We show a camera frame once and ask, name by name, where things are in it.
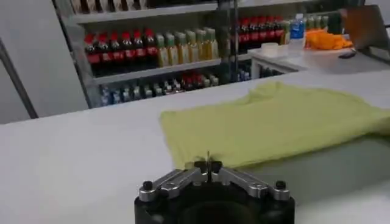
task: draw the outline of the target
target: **folded shirt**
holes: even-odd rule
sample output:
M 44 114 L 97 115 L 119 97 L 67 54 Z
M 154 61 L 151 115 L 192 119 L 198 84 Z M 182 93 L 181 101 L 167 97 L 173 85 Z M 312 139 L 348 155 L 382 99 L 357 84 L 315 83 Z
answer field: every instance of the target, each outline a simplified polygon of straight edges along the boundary
M 348 93 L 269 82 L 231 102 L 162 112 L 160 122 L 175 165 L 183 169 L 208 151 L 238 167 L 387 134 L 389 118 L 390 110 Z

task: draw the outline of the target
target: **shelf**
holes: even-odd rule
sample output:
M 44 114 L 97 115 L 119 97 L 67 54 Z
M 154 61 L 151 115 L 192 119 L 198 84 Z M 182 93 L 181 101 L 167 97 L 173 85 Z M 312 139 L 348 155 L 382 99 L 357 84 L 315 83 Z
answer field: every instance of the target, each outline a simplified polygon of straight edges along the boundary
M 242 0 L 238 3 L 239 8 L 246 7 L 259 7 L 266 5 L 279 5 L 279 4 L 289 4 L 289 3 L 300 3 L 300 2 L 311 2 L 314 0 Z
M 219 64 L 221 64 L 221 59 L 214 59 L 214 60 L 199 61 L 199 62 L 195 62 L 195 63 L 188 63 L 188 64 L 182 64 L 182 65 L 168 66 L 168 67 L 164 67 L 164 68 L 143 70 L 143 71 L 138 71 L 138 72 L 129 72 L 129 73 L 124 73 L 124 74 L 119 74 L 119 75 L 111 75 L 111 76 L 106 76 L 106 77 L 94 78 L 94 84 L 101 85 L 101 84 L 108 84 L 108 83 L 113 83 L 113 82 L 121 82 L 121 81 L 130 80 L 130 79 L 150 77 L 150 76 L 160 75 L 160 74 L 165 74 L 165 73 L 170 73 L 170 72 L 179 72 L 179 71 L 185 71 L 185 70 L 190 70 L 190 69 L 216 66 Z
M 116 21 L 121 19 L 135 19 L 152 16 L 178 15 L 194 12 L 209 12 L 214 11 L 218 7 L 217 3 L 198 4 L 198 5 L 183 5 L 175 7 L 165 7 L 157 9 L 131 10 L 126 12 L 107 12 L 94 14 L 79 14 L 73 15 L 69 20 L 77 24 L 98 23 L 104 21 Z
M 240 54 L 238 56 L 238 61 L 245 61 L 245 60 L 249 60 L 250 59 L 250 55 L 249 54 Z
M 278 5 L 298 2 L 310 2 L 314 0 L 242 0 L 238 3 L 239 8 L 259 7 L 264 5 Z M 178 15 L 194 12 L 210 12 L 216 10 L 217 3 L 182 5 L 157 9 L 131 10 L 126 12 L 106 12 L 93 14 L 78 14 L 69 17 L 70 22 L 76 24 L 98 23 L 116 21 L 122 19 L 145 18 L 152 16 Z

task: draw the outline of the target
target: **soda bottle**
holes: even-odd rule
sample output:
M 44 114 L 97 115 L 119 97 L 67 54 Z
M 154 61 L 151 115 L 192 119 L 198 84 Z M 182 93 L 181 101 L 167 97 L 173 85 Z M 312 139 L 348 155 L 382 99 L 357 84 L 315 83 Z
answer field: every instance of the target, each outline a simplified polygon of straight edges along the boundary
M 261 44 L 267 42 L 267 26 L 266 26 L 266 18 L 261 16 L 258 19 L 259 25 L 258 25 L 258 31 L 259 31 L 259 47 L 261 47 Z
M 258 18 L 253 17 L 250 21 L 250 48 L 259 48 L 259 28 L 258 28 Z
M 267 18 L 267 42 L 275 42 L 275 19 L 273 16 Z
M 250 33 L 249 33 L 249 20 L 243 19 L 241 20 L 240 25 L 240 32 L 239 32 L 239 38 L 238 38 L 238 52 L 244 53 L 247 51 L 248 47 L 248 41 L 250 40 Z
M 101 75 L 107 75 L 107 73 L 111 72 L 112 68 L 112 52 L 108 45 L 107 33 L 101 33 L 98 39 L 99 42 L 97 45 L 101 59 L 101 71 L 103 72 Z
M 127 72 L 132 71 L 135 62 L 135 49 L 131 41 L 130 32 L 122 33 L 122 49 L 124 51 L 124 69 Z
M 152 30 L 150 30 L 150 29 L 145 30 L 144 43 L 146 45 L 147 63 L 149 65 L 149 68 L 157 68 L 158 67 L 158 50 L 157 50 L 157 43 L 155 41 Z
M 88 34 L 84 38 L 85 43 L 85 53 L 87 55 L 88 62 L 91 65 L 91 69 L 93 74 L 96 75 L 96 73 L 99 72 L 99 66 L 100 66 L 100 57 L 97 53 L 96 47 L 93 43 L 94 36 L 92 34 Z
M 144 69 L 147 67 L 146 64 L 146 50 L 144 47 L 144 42 L 141 38 L 141 32 L 139 30 L 134 31 L 134 49 L 135 49 L 135 62 L 139 66 L 138 69 Z
M 123 64 L 124 64 L 124 51 L 118 41 L 118 33 L 111 33 L 111 50 L 113 56 L 113 71 L 115 72 L 123 72 Z
M 275 40 L 278 44 L 282 44 L 282 37 L 285 33 L 283 24 L 282 24 L 282 17 L 277 16 L 275 20 Z

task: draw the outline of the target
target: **white counter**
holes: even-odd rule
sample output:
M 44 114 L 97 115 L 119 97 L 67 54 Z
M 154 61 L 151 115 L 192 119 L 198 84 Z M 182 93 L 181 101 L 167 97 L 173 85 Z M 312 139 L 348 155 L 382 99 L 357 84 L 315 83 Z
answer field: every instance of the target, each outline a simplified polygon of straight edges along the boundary
M 2 125 L 0 223 L 133 223 L 133 200 L 139 185 L 173 168 L 158 123 L 164 110 L 233 100 L 268 80 L 347 91 L 372 105 L 390 108 L 390 70 L 385 70 L 390 67 L 365 57 L 351 60 L 358 60 L 356 65 L 369 60 L 376 71 L 335 74 L 308 69 L 269 79 Z M 328 205 L 324 205 L 324 209 L 328 209 L 324 214 L 337 208 L 332 202 Z M 324 219 L 319 210 L 314 211 L 321 206 L 298 209 L 297 223 L 339 223 L 346 217 L 338 207 L 334 219 Z M 355 207 L 348 204 L 345 208 Z

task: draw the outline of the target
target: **white table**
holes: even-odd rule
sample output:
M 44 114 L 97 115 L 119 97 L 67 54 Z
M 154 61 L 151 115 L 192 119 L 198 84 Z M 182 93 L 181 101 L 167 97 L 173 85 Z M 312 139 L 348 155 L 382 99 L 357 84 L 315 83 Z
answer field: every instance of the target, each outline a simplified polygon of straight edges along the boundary
M 357 57 L 353 60 L 362 60 L 362 58 Z M 173 168 L 158 123 L 162 111 L 236 99 L 247 94 L 249 89 L 259 83 L 269 80 L 348 91 L 363 97 L 372 105 L 390 108 L 390 88 L 388 88 L 390 72 L 385 69 L 387 66 L 383 64 L 378 64 L 373 69 L 382 71 L 359 74 L 342 74 L 342 71 L 339 71 L 340 74 L 332 74 L 307 69 L 304 72 L 269 79 L 2 125 L 0 126 L 0 223 L 133 223 L 133 199 L 137 196 L 139 185 L 144 180 L 155 180 Z M 385 142 L 372 139 L 369 141 L 372 142 L 353 144 L 367 144 L 367 147 L 376 145 L 375 153 L 364 154 L 367 151 L 364 150 L 365 147 L 353 151 L 360 152 L 360 156 L 357 155 L 359 153 L 356 154 L 360 158 L 366 155 L 372 157 L 369 159 L 371 163 L 362 165 L 362 169 L 365 169 L 365 166 L 373 168 L 373 170 L 368 169 L 369 172 L 367 171 L 364 176 L 368 181 L 373 181 L 376 186 L 381 186 L 383 183 L 386 184 L 386 180 L 390 180 L 390 177 L 387 176 L 386 169 L 385 173 L 377 173 L 375 170 L 388 168 L 387 163 L 384 164 L 384 160 L 387 162 L 387 145 Z M 317 170 L 316 172 L 306 173 L 307 177 L 298 175 L 294 180 L 296 183 L 290 184 L 294 192 L 300 183 L 310 180 L 310 175 L 324 170 L 318 166 L 315 169 L 316 164 L 329 166 L 326 158 L 332 157 L 340 158 L 342 163 L 345 157 L 338 155 L 338 152 L 349 156 L 348 149 L 331 150 L 335 153 L 331 157 L 327 154 L 309 155 L 314 159 L 296 158 L 282 164 L 269 164 L 264 166 L 260 173 L 268 170 L 267 173 L 274 172 L 277 176 L 278 173 L 287 173 L 284 170 L 292 172 L 294 167 L 305 167 L 308 163 L 314 163 L 313 169 Z M 331 165 L 339 170 L 337 164 Z M 354 166 L 348 166 L 346 169 L 349 173 L 353 173 L 352 168 Z M 305 169 L 311 170 L 312 167 L 308 166 Z M 387 193 L 382 188 L 372 192 L 372 196 L 369 196 L 371 201 L 366 201 L 364 194 L 360 194 L 361 199 L 354 197 L 349 200 L 347 198 L 349 192 L 344 192 L 346 199 L 336 205 L 332 203 L 335 199 L 331 194 L 326 198 L 310 197 L 302 200 L 302 192 L 297 192 L 296 195 L 299 195 L 297 200 L 300 204 L 297 209 L 297 223 L 341 223 L 346 218 L 351 220 L 351 209 L 358 211 L 357 209 L 365 207 L 372 210 L 368 214 L 361 212 L 358 217 L 365 215 L 367 219 L 373 218 L 373 222 L 384 223 L 380 219 L 375 220 L 374 217 L 387 215 L 387 213 L 380 213 L 383 210 L 376 209 L 376 206 L 390 205 L 386 198 Z M 327 204 L 319 202 L 323 200 L 330 201 Z M 330 215 L 334 210 L 337 211 L 335 217 L 332 219 L 326 217 L 326 214 Z M 362 222 L 355 223 L 367 223 L 363 222 L 365 221 L 363 218 L 357 221 Z

